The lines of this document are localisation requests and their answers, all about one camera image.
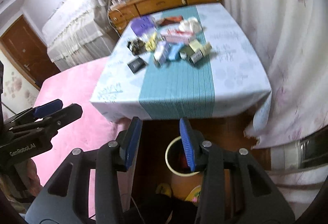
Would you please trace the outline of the pale yellow green box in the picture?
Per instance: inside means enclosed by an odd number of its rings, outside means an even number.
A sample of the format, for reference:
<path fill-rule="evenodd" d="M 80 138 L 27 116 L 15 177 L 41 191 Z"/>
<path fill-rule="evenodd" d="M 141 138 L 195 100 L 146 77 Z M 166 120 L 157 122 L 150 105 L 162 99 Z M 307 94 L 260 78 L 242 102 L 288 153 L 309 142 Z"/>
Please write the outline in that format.
<path fill-rule="evenodd" d="M 211 44 L 208 42 L 205 45 L 202 45 L 198 40 L 193 40 L 189 43 L 190 48 L 196 53 L 197 51 L 200 51 L 203 56 L 206 56 L 209 54 L 209 52 L 212 49 Z"/>

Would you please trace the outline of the pink red printed box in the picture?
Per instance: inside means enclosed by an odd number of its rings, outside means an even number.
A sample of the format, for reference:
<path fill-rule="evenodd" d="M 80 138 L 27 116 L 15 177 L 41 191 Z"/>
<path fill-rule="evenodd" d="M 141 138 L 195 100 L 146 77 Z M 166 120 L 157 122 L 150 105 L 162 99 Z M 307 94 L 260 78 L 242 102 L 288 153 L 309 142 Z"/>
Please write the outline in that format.
<path fill-rule="evenodd" d="M 168 43 L 189 44 L 196 39 L 193 32 L 183 32 L 181 30 L 162 30 L 160 35 Z"/>

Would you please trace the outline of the light blue small box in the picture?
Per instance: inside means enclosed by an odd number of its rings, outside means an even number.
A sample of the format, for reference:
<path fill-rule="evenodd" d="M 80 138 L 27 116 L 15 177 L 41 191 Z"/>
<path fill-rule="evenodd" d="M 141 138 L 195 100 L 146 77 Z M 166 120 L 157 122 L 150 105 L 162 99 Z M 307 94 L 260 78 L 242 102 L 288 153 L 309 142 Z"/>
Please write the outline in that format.
<path fill-rule="evenodd" d="M 170 52 L 167 57 L 169 61 L 178 61 L 181 56 L 180 56 L 180 50 L 185 46 L 184 43 L 175 43 L 175 44 L 170 44 Z"/>

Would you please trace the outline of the black white wrapper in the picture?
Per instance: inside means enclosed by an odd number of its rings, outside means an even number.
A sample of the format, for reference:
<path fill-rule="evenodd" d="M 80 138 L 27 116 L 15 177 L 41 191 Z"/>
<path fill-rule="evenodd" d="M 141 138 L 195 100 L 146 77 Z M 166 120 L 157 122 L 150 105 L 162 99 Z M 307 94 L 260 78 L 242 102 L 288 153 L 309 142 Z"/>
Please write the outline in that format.
<path fill-rule="evenodd" d="M 140 40 L 139 38 L 128 41 L 127 48 L 134 56 L 138 56 L 146 52 L 145 42 Z"/>

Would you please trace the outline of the brown wooden door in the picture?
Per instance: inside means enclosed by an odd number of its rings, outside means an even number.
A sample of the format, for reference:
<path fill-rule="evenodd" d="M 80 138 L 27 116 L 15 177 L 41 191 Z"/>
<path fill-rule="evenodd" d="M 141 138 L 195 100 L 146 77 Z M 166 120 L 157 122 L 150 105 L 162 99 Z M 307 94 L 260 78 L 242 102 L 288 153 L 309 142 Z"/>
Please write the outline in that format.
<path fill-rule="evenodd" d="M 18 66 L 38 87 L 41 87 L 46 79 L 60 73 L 58 67 L 48 57 L 47 47 L 24 16 L 15 20 L 1 35 L 1 42 Z"/>

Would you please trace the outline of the purple plastic wrapper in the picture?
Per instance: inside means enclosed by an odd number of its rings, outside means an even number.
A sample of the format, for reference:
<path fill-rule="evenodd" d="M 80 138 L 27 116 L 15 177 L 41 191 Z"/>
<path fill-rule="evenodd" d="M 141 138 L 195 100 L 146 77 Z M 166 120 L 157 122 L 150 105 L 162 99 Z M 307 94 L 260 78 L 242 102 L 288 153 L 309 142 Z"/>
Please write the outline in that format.
<path fill-rule="evenodd" d="M 149 15 L 136 17 L 130 21 L 130 24 L 132 31 L 138 37 L 141 37 L 143 34 L 146 34 L 149 30 L 156 27 L 155 19 Z"/>

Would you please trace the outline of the round dark trash bin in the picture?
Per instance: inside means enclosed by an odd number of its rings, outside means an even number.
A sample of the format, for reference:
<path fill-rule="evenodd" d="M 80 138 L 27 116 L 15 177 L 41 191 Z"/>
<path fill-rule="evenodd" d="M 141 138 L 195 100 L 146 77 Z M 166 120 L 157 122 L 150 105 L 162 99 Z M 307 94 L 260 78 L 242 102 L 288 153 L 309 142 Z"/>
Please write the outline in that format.
<path fill-rule="evenodd" d="M 203 168 L 197 168 L 196 171 L 190 169 L 181 136 L 174 138 L 167 146 L 165 162 L 168 169 L 179 177 L 192 177 L 203 170 Z"/>

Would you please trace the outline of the right yellow slipper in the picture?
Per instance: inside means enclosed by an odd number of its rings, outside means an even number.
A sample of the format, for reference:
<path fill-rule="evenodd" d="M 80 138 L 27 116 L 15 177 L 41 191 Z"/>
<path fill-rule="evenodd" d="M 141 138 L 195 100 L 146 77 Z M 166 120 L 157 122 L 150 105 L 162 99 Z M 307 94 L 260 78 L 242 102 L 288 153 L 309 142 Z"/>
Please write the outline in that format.
<path fill-rule="evenodd" d="M 198 205 L 201 194 L 201 185 L 196 186 L 185 198 L 186 202 L 192 202 L 194 205 Z"/>

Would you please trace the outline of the small white labelled box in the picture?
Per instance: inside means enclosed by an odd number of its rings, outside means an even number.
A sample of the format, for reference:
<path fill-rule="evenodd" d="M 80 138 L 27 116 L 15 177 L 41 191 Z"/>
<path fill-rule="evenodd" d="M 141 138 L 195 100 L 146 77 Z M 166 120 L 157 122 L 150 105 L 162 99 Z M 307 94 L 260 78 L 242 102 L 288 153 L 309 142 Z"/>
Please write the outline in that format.
<path fill-rule="evenodd" d="M 203 58 L 204 58 L 204 54 L 199 50 L 189 57 L 189 61 L 194 65 L 198 63 L 198 61 L 202 60 Z"/>

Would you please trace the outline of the leaf print teal tablecloth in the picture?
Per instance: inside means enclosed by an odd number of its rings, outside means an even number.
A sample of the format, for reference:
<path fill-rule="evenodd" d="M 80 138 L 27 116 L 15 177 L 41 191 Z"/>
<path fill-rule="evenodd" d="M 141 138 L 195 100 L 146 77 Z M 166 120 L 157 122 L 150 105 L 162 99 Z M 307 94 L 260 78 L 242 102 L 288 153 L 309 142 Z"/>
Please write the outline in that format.
<path fill-rule="evenodd" d="M 212 47 L 195 65 L 185 60 L 157 67 L 153 55 L 141 58 L 146 67 L 132 72 L 134 57 L 127 47 L 136 36 L 127 27 L 108 57 L 91 96 L 91 104 L 109 121 L 229 117 L 252 106 L 254 128 L 267 124 L 271 93 L 267 74 L 237 22 L 220 3 L 175 8 L 154 14 L 155 19 L 195 17 L 203 30 L 197 35 Z"/>

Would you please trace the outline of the white tissue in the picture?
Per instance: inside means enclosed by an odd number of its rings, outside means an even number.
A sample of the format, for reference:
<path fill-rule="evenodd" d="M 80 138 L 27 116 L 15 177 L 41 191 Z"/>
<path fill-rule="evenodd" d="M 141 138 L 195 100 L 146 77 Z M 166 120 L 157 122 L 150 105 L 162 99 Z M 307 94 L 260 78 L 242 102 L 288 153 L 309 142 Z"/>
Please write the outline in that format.
<path fill-rule="evenodd" d="M 202 31 L 202 26 L 196 17 L 190 17 L 180 22 L 179 30 L 182 32 L 192 32 L 197 34 Z"/>

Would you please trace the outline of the white blue carton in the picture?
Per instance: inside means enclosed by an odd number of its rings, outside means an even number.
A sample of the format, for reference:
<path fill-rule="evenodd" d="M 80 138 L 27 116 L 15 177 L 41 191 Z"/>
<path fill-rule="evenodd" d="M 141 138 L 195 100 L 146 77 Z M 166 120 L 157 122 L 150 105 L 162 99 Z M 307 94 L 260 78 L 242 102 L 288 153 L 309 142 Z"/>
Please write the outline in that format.
<path fill-rule="evenodd" d="M 157 67 L 163 66 L 168 59 L 170 53 L 170 45 L 166 41 L 159 41 L 154 52 L 154 63 Z"/>

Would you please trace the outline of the white lace covered furniture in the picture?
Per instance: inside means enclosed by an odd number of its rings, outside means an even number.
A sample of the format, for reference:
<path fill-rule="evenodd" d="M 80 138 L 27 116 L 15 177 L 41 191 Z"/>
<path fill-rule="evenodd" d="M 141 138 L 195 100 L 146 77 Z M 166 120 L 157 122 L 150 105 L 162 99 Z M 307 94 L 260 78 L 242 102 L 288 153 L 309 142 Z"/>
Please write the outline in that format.
<path fill-rule="evenodd" d="M 109 0 L 65 0 L 42 28 L 47 54 L 60 71 L 109 56 L 119 35 L 108 20 Z"/>

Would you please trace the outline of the yellow paper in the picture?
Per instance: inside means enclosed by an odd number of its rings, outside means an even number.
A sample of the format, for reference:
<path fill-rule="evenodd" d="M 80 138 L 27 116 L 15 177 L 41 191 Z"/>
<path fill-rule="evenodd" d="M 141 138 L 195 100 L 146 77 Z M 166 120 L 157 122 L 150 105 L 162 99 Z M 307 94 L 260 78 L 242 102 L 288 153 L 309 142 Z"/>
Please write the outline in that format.
<path fill-rule="evenodd" d="M 154 32 L 145 43 L 145 49 L 147 52 L 154 52 L 157 47 L 157 32 Z"/>

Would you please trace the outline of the orange brown paper bag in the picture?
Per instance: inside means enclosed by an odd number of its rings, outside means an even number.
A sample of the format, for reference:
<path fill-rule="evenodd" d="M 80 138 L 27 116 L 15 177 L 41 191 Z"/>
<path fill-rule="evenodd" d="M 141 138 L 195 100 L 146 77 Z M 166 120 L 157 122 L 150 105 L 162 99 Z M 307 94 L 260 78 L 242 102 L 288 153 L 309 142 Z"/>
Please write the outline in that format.
<path fill-rule="evenodd" d="M 182 16 L 164 17 L 156 21 L 156 26 L 163 27 L 167 25 L 177 24 L 183 20 Z"/>

